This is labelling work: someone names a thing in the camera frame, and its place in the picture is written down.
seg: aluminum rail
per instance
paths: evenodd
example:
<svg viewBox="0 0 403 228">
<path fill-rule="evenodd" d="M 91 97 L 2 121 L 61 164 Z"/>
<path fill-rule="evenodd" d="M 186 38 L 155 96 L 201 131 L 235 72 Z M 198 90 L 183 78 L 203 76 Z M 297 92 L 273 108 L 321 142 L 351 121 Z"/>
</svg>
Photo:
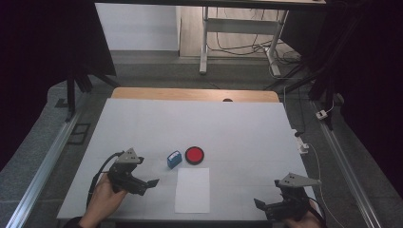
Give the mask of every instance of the aluminum rail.
<svg viewBox="0 0 403 228">
<path fill-rule="evenodd" d="M 314 102 L 311 102 L 311 105 L 315 112 L 318 112 L 318 108 Z M 327 127 L 325 122 L 320 122 L 320 127 L 323 131 L 323 134 L 326 137 L 328 144 L 330 145 L 332 152 L 335 156 L 337 161 L 338 167 L 341 170 L 341 173 L 344 176 L 344 179 L 347 182 L 347 185 L 350 188 L 353 197 L 355 198 L 358 208 L 361 211 L 362 217 L 364 218 L 367 226 L 369 228 L 380 228 L 382 225 L 380 224 L 379 219 L 375 213 L 371 202 L 369 201 L 367 194 L 365 193 L 364 189 L 361 187 L 353 167 L 350 165 L 346 155 L 344 154 L 343 149 L 338 143 L 337 137 L 335 133 Z"/>
<path fill-rule="evenodd" d="M 63 148 L 67 142 L 68 136 L 74 128 L 74 125 L 77 123 L 81 114 L 83 113 L 84 106 L 88 100 L 89 95 L 83 94 L 78 101 L 78 108 L 76 110 L 75 115 L 71 118 L 68 123 L 64 123 L 62 128 L 60 129 L 56 139 L 53 141 L 47 155 L 39 166 L 38 171 L 33 177 L 26 193 L 22 197 L 20 203 L 14 211 L 9 223 L 7 224 L 7 228 L 16 228 L 23 227 L 25 222 L 27 221 L 30 212 L 39 198 L 39 195 L 42 192 L 45 184 L 47 183 L 48 177 L 56 164 L 57 160 L 62 153 Z"/>
</svg>

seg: white table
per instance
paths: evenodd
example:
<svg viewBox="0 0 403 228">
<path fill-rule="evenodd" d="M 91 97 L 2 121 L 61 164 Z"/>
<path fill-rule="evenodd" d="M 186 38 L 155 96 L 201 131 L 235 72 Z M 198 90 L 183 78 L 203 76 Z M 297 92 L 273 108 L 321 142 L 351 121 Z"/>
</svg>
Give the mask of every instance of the white table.
<svg viewBox="0 0 403 228">
<path fill-rule="evenodd" d="M 266 220 L 254 198 L 282 201 L 275 179 L 307 176 L 280 103 L 108 99 L 58 219 L 81 216 L 94 174 L 107 157 L 133 147 L 144 163 L 133 176 L 160 179 L 144 196 L 127 195 L 109 218 L 125 220 Z M 199 146 L 201 164 L 166 164 L 175 150 Z M 175 213 L 178 168 L 210 170 L 210 213 Z M 311 187 L 306 188 L 315 197 Z"/>
</svg>

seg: wall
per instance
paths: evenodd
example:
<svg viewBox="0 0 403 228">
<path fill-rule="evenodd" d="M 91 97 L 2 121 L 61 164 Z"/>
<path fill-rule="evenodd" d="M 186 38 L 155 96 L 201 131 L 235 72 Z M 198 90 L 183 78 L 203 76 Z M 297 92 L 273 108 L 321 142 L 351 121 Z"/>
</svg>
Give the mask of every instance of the wall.
<svg viewBox="0 0 403 228">
<path fill-rule="evenodd" d="M 110 50 L 179 50 L 180 7 L 96 4 Z"/>
</svg>

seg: white paper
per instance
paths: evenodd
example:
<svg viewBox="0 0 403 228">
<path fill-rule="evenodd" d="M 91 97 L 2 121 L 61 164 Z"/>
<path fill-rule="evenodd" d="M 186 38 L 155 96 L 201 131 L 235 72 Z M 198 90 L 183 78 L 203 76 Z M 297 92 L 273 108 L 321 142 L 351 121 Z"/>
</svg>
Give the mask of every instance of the white paper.
<svg viewBox="0 0 403 228">
<path fill-rule="evenodd" d="M 180 168 L 175 196 L 175 213 L 210 212 L 209 168 Z"/>
</svg>

